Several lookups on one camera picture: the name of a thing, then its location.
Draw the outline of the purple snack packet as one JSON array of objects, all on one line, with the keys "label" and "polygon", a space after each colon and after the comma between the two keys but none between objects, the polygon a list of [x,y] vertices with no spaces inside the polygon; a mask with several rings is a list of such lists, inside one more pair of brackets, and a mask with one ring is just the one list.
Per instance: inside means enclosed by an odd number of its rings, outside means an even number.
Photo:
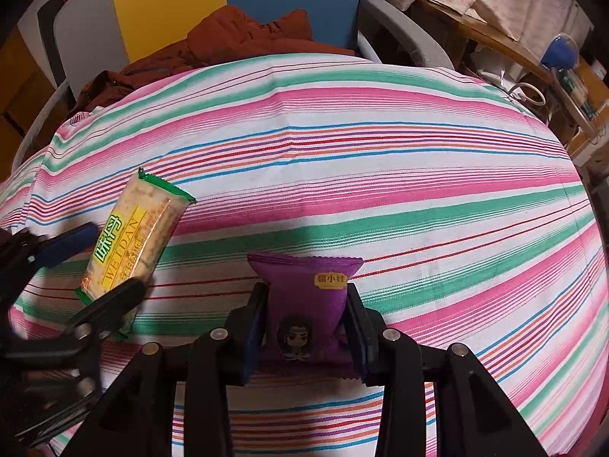
[{"label": "purple snack packet", "polygon": [[249,253],[268,286],[259,369],[295,376],[355,377],[342,316],[359,257]]}]

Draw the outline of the yellow cracker packet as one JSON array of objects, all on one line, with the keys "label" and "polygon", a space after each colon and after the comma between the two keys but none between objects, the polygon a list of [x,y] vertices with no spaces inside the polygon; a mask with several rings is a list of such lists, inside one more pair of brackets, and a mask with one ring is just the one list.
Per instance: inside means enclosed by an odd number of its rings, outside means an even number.
[{"label": "yellow cracker packet", "polygon": [[140,168],[103,225],[77,296],[91,304],[129,278],[148,283],[194,196]]}]

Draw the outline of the striped pink green tablecloth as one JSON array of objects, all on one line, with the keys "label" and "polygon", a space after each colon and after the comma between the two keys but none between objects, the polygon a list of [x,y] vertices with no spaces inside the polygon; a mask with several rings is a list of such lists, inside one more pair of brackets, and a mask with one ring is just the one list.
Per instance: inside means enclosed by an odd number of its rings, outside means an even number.
[{"label": "striped pink green tablecloth", "polygon": [[549,454],[571,450],[608,357],[593,207],[531,112],[443,68],[284,55],[193,70],[65,122],[1,186],[1,226],[103,224],[145,170],[190,193],[110,383],[246,300],[251,252],[354,256],[368,307],[416,342],[468,345]]}]

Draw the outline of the dark red jacket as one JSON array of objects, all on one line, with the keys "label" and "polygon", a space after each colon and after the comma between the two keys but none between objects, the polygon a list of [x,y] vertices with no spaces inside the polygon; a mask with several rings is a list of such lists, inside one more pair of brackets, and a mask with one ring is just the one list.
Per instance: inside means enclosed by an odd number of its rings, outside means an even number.
[{"label": "dark red jacket", "polygon": [[234,5],[202,19],[179,42],[139,59],[120,71],[104,70],[84,86],[70,112],[93,112],[167,77],[213,65],[279,54],[353,56],[354,51],[315,42],[308,14],[293,10],[271,23],[260,23]]}]

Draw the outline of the grey yellow blue chair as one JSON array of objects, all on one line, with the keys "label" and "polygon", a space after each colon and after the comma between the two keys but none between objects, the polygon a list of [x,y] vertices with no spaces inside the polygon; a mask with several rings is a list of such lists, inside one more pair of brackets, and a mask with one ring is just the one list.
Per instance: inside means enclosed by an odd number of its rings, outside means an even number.
[{"label": "grey yellow blue chair", "polygon": [[13,158],[25,161],[55,105],[83,90],[103,70],[128,64],[184,38],[202,19],[232,4],[263,23],[305,10],[316,42],[353,48],[378,61],[363,22],[386,29],[424,67],[451,67],[441,45],[386,0],[35,0],[19,28],[57,89],[42,106]]}]

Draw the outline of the wooden side table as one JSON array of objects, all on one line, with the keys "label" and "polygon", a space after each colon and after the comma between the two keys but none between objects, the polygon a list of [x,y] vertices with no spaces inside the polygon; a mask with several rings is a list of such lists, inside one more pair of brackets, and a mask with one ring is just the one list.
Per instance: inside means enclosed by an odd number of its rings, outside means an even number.
[{"label": "wooden side table", "polygon": [[433,38],[449,56],[456,69],[466,69],[467,56],[477,48],[491,50],[509,66],[516,65],[518,72],[525,77],[535,77],[533,86],[544,86],[561,98],[561,103],[579,126],[581,136],[589,144],[601,140],[601,124],[589,121],[584,112],[569,97],[558,83],[556,71],[541,65],[520,43],[515,42],[499,30],[470,16],[461,16],[450,8],[427,0],[416,0],[407,10],[411,17]]}]

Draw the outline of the blue cup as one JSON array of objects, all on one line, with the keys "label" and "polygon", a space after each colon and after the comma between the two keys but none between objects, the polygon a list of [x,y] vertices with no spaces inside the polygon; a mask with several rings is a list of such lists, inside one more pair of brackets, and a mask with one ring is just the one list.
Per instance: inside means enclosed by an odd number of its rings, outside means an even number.
[{"label": "blue cup", "polygon": [[578,64],[579,48],[570,35],[556,35],[547,46],[541,64],[548,69],[570,69]]}]

